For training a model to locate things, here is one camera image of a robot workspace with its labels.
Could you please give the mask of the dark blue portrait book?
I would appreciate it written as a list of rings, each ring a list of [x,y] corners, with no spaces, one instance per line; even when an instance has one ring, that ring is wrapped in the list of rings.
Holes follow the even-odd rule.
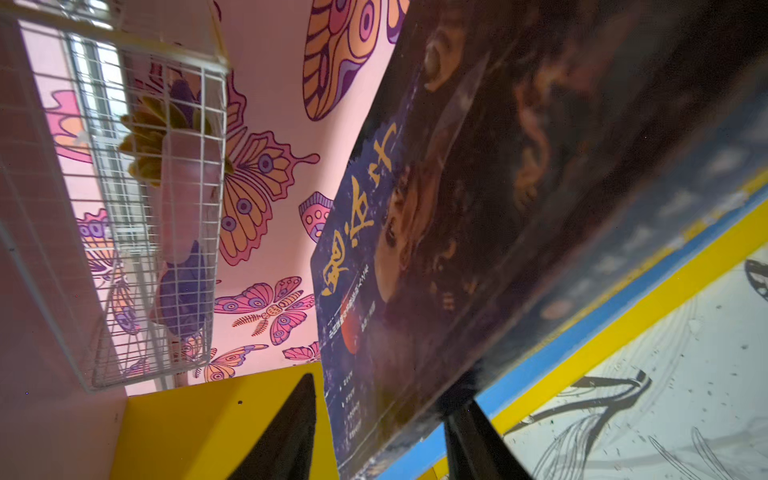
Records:
[[[311,258],[338,473],[453,409],[767,168],[763,1],[416,1]]]

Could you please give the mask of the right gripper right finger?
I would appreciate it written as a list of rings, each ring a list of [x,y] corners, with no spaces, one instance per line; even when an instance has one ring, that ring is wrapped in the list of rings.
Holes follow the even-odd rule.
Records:
[[[474,400],[445,419],[444,433],[450,479],[532,479]]]

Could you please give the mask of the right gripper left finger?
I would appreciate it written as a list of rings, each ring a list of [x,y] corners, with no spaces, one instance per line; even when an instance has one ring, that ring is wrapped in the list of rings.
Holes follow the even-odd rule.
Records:
[[[307,373],[228,479],[309,479],[316,400],[314,378]]]

